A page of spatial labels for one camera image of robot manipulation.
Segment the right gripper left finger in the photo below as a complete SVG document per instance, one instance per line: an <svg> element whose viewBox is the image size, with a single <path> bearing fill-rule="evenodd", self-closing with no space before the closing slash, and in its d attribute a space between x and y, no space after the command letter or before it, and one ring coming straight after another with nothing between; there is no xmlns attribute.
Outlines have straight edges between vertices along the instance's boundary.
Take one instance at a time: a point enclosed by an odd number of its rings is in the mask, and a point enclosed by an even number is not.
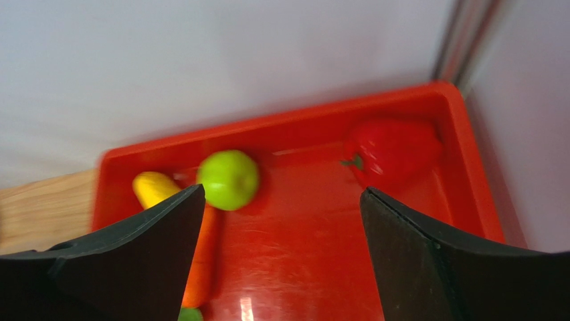
<svg viewBox="0 0 570 321"><path fill-rule="evenodd" d="M193 185L45 251L2 255L1 319L178 319L204 208Z"/></svg>

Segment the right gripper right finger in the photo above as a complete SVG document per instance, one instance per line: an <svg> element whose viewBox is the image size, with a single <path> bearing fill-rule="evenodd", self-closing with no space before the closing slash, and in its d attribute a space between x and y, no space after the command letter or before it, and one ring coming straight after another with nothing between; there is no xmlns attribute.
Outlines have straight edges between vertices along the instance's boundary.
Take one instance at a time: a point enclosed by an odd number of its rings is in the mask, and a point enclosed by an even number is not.
<svg viewBox="0 0 570 321"><path fill-rule="evenodd" d="M360 212L386 320L568 320L569 253L467 233L366 189Z"/></svg>

